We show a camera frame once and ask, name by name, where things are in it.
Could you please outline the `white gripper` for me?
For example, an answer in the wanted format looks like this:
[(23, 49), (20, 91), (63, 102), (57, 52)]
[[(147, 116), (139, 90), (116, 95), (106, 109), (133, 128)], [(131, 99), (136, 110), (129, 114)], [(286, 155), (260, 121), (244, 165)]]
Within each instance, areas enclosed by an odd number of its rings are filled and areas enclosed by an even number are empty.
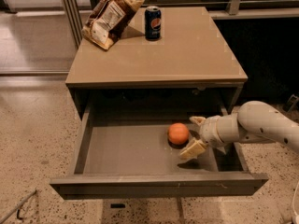
[(199, 117), (191, 116), (190, 122), (199, 126), (200, 139), (193, 138), (185, 148), (183, 148), (179, 157), (183, 160), (195, 158), (198, 155), (204, 153), (207, 146), (220, 147), (222, 141), (218, 135), (217, 122), (219, 116), (214, 117)]

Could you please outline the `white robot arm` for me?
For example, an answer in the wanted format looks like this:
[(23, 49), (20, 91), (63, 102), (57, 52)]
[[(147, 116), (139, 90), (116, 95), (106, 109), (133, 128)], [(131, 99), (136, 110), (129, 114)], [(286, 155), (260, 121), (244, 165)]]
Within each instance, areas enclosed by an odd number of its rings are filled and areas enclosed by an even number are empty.
[(190, 121), (197, 126), (199, 137), (194, 137), (180, 151), (183, 160), (201, 155), (208, 147), (225, 147), (234, 142), (273, 141), (299, 152), (299, 125), (264, 102), (246, 102), (231, 115), (193, 116)]

